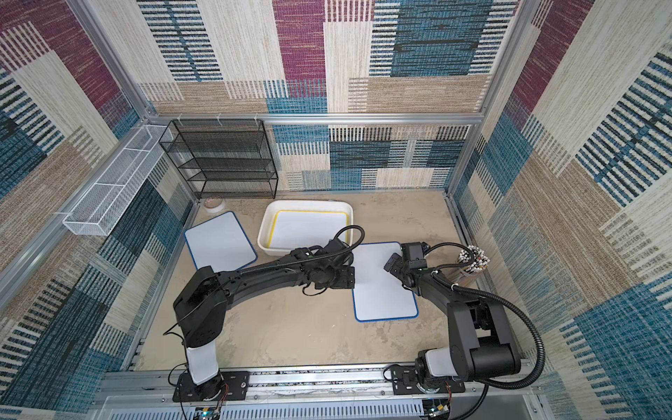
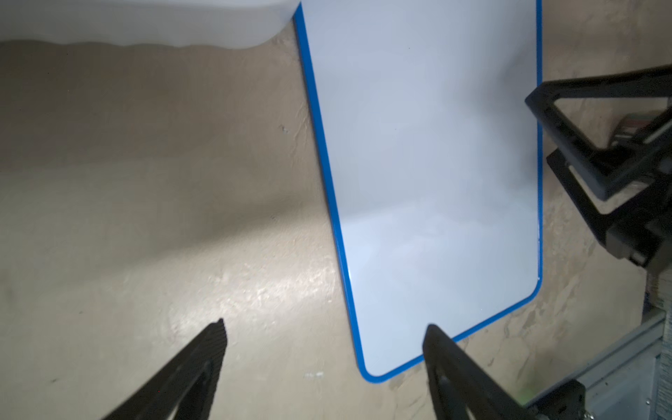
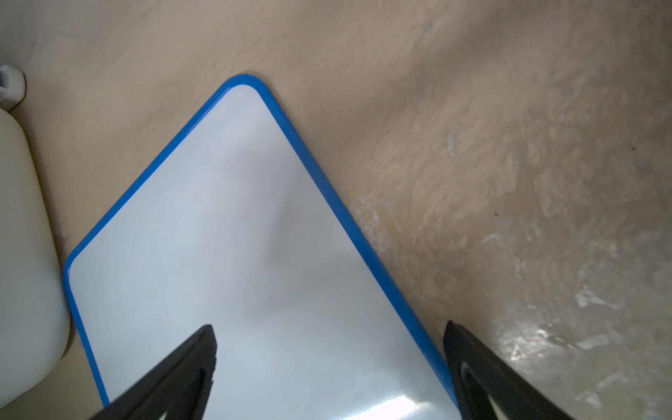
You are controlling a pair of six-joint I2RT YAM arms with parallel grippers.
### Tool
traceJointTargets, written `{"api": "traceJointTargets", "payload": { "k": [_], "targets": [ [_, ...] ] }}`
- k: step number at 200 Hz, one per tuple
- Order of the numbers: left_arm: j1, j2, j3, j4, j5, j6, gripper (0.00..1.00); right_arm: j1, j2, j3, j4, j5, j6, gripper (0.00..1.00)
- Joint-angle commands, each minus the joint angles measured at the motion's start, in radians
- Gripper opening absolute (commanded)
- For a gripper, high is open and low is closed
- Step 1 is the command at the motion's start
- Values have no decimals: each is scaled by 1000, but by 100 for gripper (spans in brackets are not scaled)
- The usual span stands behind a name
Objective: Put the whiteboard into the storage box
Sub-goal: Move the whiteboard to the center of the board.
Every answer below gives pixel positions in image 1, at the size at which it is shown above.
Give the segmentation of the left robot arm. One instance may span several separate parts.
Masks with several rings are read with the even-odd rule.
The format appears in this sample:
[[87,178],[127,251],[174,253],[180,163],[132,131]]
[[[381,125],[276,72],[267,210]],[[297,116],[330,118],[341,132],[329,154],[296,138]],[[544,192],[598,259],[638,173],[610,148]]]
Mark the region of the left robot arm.
[[336,241],[326,248],[297,248],[274,262],[239,271],[198,269],[173,302],[192,384],[201,386],[220,374],[215,340],[229,309],[283,288],[352,289],[353,260],[353,249]]

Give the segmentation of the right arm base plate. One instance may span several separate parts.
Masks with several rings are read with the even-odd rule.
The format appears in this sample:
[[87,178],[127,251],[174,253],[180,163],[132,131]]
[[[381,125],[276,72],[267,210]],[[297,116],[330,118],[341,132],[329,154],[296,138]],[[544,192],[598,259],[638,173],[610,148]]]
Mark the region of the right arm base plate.
[[420,374],[414,366],[390,364],[383,369],[383,379],[392,384],[393,393],[401,395],[436,395],[465,393],[465,384],[452,377],[430,377]]

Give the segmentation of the yellow-framed whiteboard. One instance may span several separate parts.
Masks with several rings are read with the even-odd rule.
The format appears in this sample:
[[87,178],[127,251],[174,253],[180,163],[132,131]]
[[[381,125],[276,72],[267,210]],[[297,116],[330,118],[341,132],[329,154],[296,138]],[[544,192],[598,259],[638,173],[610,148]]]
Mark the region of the yellow-framed whiteboard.
[[344,212],[281,210],[271,223],[269,248],[294,250],[325,246],[348,222],[349,215]]

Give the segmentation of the white plastic storage box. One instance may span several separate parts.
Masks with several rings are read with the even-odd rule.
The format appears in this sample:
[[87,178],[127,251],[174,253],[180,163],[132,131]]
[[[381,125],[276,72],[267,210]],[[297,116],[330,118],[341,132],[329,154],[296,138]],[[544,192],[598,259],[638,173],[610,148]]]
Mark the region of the white plastic storage box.
[[350,222],[354,222],[354,210],[351,205],[344,201],[301,201],[301,199],[283,199],[281,201],[273,201],[267,206],[257,236],[258,246],[269,256],[280,257],[290,253],[292,250],[273,250],[269,248],[269,233],[271,232],[271,223],[275,215],[281,210],[304,210],[304,211],[331,211],[344,212],[349,215]]

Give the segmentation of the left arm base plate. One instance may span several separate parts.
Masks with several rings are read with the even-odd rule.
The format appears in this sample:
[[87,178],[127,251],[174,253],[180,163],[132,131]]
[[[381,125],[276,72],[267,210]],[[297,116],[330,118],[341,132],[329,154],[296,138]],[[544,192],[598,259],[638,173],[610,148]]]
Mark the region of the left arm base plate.
[[249,371],[220,372],[218,376],[196,385],[189,373],[178,378],[173,392],[174,403],[243,401],[248,392]]

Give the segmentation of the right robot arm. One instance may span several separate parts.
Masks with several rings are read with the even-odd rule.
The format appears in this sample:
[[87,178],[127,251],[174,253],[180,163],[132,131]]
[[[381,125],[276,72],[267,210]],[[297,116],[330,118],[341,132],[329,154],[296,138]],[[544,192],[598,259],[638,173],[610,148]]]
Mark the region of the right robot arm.
[[[461,249],[458,261],[431,268],[426,257],[443,247]],[[480,248],[458,243],[404,243],[401,254],[386,262],[385,271],[404,289],[430,301],[448,319],[449,345],[423,350],[416,357],[420,390],[434,392],[446,380],[486,381],[520,372],[521,355],[504,305],[475,289],[461,287],[443,273],[444,269],[465,269],[474,274],[487,264]]]

